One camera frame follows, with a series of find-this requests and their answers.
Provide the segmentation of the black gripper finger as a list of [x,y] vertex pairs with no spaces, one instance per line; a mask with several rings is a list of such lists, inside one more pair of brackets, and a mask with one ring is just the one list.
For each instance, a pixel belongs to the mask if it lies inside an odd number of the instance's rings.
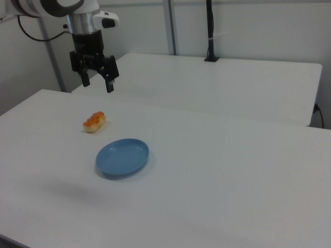
[[78,75],[81,77],[82,85],[84,87],[89,86],[90,81],[88,77],[88,68],[84,57],[81,54],[77,53],[76,51],[71,51],[69,55],[70,55],[72,71],[78,73]]
[[119,77],[116,59],[113,55],[104,57],[101,60],[101,66],[98,73],[104,78],[107,93],[111,93],[114,90],[113,84],[115,79]]

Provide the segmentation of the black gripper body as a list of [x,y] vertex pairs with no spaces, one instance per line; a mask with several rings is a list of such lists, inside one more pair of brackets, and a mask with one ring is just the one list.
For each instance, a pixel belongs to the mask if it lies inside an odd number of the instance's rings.
[[71,66],[74,72],[84,74],[88,69],[98,71],[103,67],[103,39],[101,31],[90,34],[72,34],[74,50]]

